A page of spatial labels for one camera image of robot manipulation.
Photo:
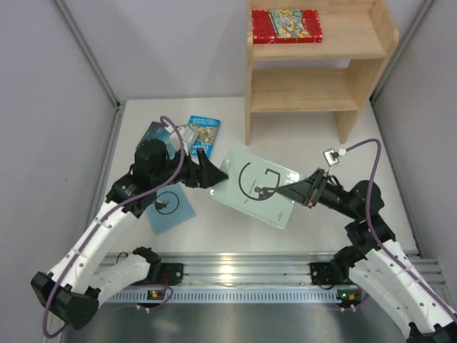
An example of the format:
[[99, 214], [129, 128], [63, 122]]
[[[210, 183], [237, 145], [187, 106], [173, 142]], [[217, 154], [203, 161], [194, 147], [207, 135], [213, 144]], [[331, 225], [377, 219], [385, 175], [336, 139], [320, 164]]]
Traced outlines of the light blue Gatsby book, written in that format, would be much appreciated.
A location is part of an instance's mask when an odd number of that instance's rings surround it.
[[156, 200], [148, 206], [145, 215], [158, 236], [194, 218], [196, 214], [181, 185], [174, 184], [158, 191]]

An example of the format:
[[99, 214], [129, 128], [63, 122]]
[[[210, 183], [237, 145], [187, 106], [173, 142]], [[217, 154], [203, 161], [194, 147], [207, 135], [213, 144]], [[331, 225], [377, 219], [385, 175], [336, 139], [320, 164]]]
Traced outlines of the pale green Great Gatsby book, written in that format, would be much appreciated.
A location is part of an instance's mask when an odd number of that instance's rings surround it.
[[286, 228], [293, 201], [281, 196], [278, 188], [297, 182], [298, 172], [241, 147], [228, 150], [220, 170], [228, 179], [211, 188], [212, 199], [277, 229]]

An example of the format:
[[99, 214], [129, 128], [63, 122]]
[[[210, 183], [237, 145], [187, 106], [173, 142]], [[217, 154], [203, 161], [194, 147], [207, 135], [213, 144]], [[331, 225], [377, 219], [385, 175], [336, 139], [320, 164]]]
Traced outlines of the red illustrated book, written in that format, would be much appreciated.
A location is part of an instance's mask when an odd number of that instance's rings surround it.
[[315, 9], [253, 10], [254, 44], [321, 43], [323, 31]]

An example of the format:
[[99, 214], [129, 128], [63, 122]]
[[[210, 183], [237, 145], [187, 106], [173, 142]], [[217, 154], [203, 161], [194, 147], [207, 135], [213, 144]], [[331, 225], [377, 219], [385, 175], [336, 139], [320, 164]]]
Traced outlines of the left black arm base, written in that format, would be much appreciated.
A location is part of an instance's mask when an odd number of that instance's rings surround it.
[[184, 278], [184, 265], [182, 263], [163, 263], [153, 284], [176, 286]]

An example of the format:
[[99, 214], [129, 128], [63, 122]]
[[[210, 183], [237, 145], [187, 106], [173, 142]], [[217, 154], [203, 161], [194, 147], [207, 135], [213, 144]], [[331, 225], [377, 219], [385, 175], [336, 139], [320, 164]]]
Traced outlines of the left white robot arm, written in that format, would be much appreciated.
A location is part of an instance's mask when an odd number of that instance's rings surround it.
[[166, 144], [150, 139], [139, 144], [129, 171], [113, 183], [99, 213], [65, 257], [48, 272], [37, 272], [31, 287], [45, 308], [75, 330], [85, 327], [99, 307], [122, 289], [137, 282], [151, 284], [161, 270], [161, 257], [139, 247], [125, 260], [100, 272], [99, 265], [113, 244], [140, 219], [164, 187], [182, 183], [209, 189], [228, 179], [207, 157], [198, 160], [180, 149], [169, 156]]

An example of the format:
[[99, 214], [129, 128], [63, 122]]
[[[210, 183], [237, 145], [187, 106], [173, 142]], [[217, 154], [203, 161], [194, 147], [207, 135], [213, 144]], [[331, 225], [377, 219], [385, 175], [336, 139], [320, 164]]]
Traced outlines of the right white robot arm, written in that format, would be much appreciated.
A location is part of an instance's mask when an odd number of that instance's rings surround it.
[[277, 189], [305, 207], [321, 204], [352, 221], [345, 230], [350, 246], [328, 263], [332, 284], [356, 284], [395, 322], [407, 342], [455, 342], [456, 311], [420, 275], [395, 234], [379, 214], [384, 206], [371, 180], [346, 191], [323, 169]]

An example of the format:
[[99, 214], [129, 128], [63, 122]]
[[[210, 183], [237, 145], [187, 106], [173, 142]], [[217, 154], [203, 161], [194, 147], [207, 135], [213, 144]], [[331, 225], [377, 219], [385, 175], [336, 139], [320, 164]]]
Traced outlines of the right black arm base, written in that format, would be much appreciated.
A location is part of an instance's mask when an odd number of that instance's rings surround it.
[[312, 262], [309, 264], [312, 285], [330, 290], [337, 285], [343, 284], [338, 270], [330, 262]]

